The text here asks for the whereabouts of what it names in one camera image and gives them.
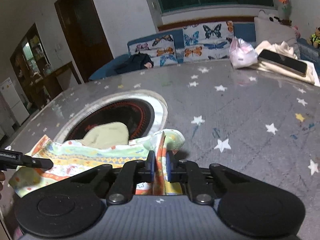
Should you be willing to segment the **colourful patterned baby garment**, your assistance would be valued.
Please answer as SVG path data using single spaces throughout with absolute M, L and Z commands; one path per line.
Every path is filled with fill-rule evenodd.
M 146 137 L 130 140 L 126 145 L 113 145 L 108 148 L 95 146 L 92 142 L 85 145 L 80 140 L 67 140 L 58 143 L 44 135 L 27 153 L 34 158 L 47 158 L 53 162 L 48 171 L 39 168 L 19 166 L 9 179 L 9 186 L 19 197 L 67 179 L 103 164 L 114 168 L 132 160 L 146 160 L 148 153 L 155 153 L 156 171 L 154 181 L 139 183 L 136 194 L 180 195 L 182 188 L 179 183 L 170 183 L 167 171 L 166 152 L 177 153 L 183 146 L 185 138 L 175 129 L 163 129 Z

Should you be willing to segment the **white refrigerator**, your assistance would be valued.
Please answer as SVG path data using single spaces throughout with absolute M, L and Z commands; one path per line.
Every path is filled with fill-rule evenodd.
M 9 106 L 9 111 L 16 124 L 21 126 L 29 118 L 29 112 L 20 99 L 11 78 L 8 77 L 1 83 L 1 95 Z

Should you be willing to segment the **round black induction cooktop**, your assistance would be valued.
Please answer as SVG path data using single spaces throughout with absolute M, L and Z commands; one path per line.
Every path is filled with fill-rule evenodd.
M 151 90 L 138 89 L 103 96 L 76 113 L 57 133 L 54 140 L 82 139 L 91 129 L 121 122 L 129 130 L 129 139 L 137 139 L 165 127 L 168 105 Z

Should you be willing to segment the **wooden display cabinet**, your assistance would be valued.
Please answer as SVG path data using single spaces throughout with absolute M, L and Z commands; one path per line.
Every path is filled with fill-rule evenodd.
M 81 84 L 72 62 L 57 69 L 49 63 L 36 24 L 21 39 L 10 62 L 27 99 L 39 110 L 65 90 L 59 82 L 60 76 L 71 74 Z

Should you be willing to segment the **dark clothing on sofa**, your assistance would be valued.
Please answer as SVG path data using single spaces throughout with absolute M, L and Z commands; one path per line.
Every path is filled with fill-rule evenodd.
M 154 63 L 148 54 L 134 54 L 131 55 L 124 63 L 120 64 L 115 72 L 117 74 L 124 74 L 134 72 L 138 70 L 151 69 L 154 67 Z

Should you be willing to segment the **left butterfly cushion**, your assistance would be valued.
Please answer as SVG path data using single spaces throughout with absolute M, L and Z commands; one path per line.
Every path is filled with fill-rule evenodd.
M 148 54 L 155 67 L 177 64 L 174 38 L 170 34 L 129 45 L 129 53 Z

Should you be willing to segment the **butterfly cushion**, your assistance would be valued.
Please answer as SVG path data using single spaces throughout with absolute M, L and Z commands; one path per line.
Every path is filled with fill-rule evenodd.
M 148 54 L 155 67 L 177 64 L 174 38 L 170 34 L 129 45 L 129 53 Z
M 186 26 L 183 28 L 183 61 L 227 59 L 233 37 L 232 21 Z

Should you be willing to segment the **right butterfly cushion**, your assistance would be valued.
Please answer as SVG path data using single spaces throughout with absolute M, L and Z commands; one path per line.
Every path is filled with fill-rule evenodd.
M 232 21 L 186 26 L 183 28 L 183 61 L 227 59 L 233 37 Z

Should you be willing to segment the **dark wooden door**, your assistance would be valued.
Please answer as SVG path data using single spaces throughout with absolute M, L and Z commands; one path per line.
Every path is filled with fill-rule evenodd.
M 113 59 L 93 0 L 57 0 L 55 9 L 84 82 Z

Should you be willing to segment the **black smartphone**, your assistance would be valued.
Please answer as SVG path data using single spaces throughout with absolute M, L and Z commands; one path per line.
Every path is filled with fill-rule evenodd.
M 308 70 L 308 65 L 306 63 L 266 49 L 262 50 L 258 55 L 258 60 L 275 64 L 276 66 L 291 71 L 301 77 L 306 77 Z

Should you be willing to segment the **blue sofa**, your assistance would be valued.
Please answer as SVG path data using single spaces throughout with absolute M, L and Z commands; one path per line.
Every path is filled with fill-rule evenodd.
M 235 37 L 252 46 L 261 42 L 261 36 L 255 33 L 254 23 L 220 21 L 188 25 L 128 42 L 126 54 L 103 65 L 89 80 L 146 70 L 147 63 L 153 67 L 163 67 L 227 59 L 232 39 Z

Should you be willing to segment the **cream folded cloth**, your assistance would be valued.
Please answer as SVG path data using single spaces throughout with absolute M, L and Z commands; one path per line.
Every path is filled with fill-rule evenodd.
M 252 64 L 251 68 L 278 73 L 316 87 L 319 86 L 319 78 L 314 64 L 298 59 L 294 49 L 286 42 L 271 44 L 268 41 L 263 41 L 255 48 L 255 52 L 258 55 L 257 62 Z

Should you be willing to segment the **grey pillow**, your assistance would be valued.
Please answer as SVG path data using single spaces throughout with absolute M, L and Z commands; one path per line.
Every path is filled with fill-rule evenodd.
M 263 20 L 259 17 L 254 18 L 256 43 L 268 41 L 270 44 L 282 44 L 285 41 L 289 46 L 297 45 L 296 34 L 291 27 Z

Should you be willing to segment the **teddy bear toy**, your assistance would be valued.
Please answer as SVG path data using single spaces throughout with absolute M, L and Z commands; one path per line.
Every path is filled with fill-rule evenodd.
M 320 27 L 309 37 L 309 44 L 317 49 L 320 47 Z

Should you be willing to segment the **colourful pinwheel flower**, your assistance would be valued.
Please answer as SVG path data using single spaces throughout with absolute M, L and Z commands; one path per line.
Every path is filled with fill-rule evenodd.
M 291 14 L 291 3 L 290 0 L 278 0 L 278 12 L 279 16 L 283 19 L 288 20 Z

